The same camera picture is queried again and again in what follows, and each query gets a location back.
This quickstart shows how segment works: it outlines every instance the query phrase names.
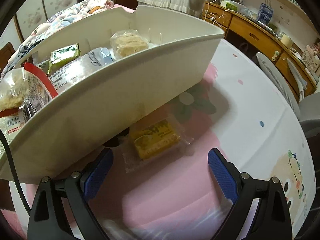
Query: round table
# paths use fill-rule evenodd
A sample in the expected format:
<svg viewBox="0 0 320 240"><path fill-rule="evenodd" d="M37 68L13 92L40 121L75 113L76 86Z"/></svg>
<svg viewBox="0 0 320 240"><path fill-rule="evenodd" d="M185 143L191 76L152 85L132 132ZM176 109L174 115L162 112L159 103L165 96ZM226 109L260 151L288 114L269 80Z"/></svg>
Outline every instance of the round table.
<svg viewBox="0 0 320 240"><path fill-rule="evenodd" d="M316 192L312 158L296 116L257 65L222 40L203 80L141 122L152 124L167 113L194 139L189 154L170 152L126 173L121 146L113 148L113 167L89 202L109 234L122 240L210 239L231 208L207 162L209 150L216 147L240 172L256 179L280 179L296 236ZM75 163L61 177L83 168L100 150ZM22 186L31 204L37 185ZM28 216L13 182L10 188L26 232ZM256 205L254 201L239 239L245 237ZM81 238L67 205L66 213Z"/></svg>

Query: white plastic bin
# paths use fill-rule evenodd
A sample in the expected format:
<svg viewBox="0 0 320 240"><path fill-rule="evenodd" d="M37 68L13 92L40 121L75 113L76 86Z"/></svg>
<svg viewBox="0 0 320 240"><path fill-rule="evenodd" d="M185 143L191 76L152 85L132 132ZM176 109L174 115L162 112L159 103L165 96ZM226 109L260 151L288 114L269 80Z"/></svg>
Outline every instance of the white plastic bin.
<svg viewBox="0 0 320 240"><path fill-rule="evenodd" d="M40 60L61 47L79 43L81 54L110 48L119 30L137 29L158 46L125 57L93 73L57 96L10 144L20 182L38 184L55 177L134 122L199 82L223 30L176 11L139 5L92 15L41 42ZM12 180L6 155L0 178Z"/></svg>

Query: gift bag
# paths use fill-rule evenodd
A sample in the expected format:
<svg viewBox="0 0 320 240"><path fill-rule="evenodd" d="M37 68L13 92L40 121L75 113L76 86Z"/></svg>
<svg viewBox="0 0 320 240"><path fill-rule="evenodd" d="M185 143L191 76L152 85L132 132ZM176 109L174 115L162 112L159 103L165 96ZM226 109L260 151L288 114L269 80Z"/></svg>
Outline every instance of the gift bag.
<svg viewBox="0 0 320 240"><path fill-rule="evenodd" d="M271 8L271 1L266 0L265 3L262 3L258 11L257 21L262 22L265 25L268 25L273 15L273 9Z"/></svg>

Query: gray chair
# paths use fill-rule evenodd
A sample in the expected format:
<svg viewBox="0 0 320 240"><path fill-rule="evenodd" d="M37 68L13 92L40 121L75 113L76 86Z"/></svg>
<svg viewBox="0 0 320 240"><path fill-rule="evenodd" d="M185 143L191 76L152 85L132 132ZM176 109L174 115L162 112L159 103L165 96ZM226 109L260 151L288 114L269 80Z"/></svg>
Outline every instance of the gray chair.
<svg viewBox="0 0 320 240"><path fill-rule="evenodd" d="M300 91L300 103L298 104L291 89L289 88L289 85L272 61L260 52L257 53L257 59L262 71L275 84L287 100L291 109L297 116L306 137L309 138L320 133L320 93L304 97L303 85L299 80L297 74L298 71L292 62L288 61L289 68L298 83Z"/></svg>

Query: cartoon bear print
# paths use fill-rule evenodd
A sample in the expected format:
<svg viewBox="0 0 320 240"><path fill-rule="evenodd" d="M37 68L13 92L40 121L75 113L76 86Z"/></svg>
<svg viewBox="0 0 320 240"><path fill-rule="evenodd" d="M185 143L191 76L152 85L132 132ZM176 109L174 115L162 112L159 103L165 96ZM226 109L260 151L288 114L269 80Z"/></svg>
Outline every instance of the cartoon bear print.
<svg viewBox="0 0 320 240"><path fill-rule="evenodd" d="M271 176L278 177L281 182L293 225L304 190L300 163L297 160L296 153L292 153L289 150L287 154L281 156L273 167Z"/></svg>

